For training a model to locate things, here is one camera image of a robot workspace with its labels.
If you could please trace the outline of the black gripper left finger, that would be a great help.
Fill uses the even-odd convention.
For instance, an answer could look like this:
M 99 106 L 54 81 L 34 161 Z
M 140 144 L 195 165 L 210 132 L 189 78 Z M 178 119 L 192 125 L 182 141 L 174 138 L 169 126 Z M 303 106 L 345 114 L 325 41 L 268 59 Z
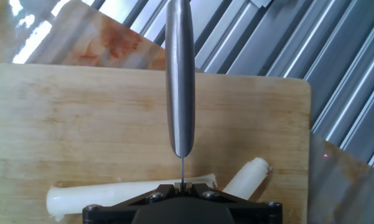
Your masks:
M 82 223 L 132 223 L 140 208 L 178 196 L 182 196 L 182 189 L 171 184 L 161 184 L 152 191 L 148 191 L 113 206 L 105 207 L 98 204 L 87 205 L 82 210 Z

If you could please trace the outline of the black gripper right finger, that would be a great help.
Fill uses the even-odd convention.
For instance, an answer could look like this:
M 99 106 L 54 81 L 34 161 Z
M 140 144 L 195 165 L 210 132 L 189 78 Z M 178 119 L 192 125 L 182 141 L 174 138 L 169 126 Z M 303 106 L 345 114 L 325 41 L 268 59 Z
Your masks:
M 283 205 L 279 202 L 250 202 L 215 190 L 207 184 L 184 185 L 184 223 L 282 224 Z

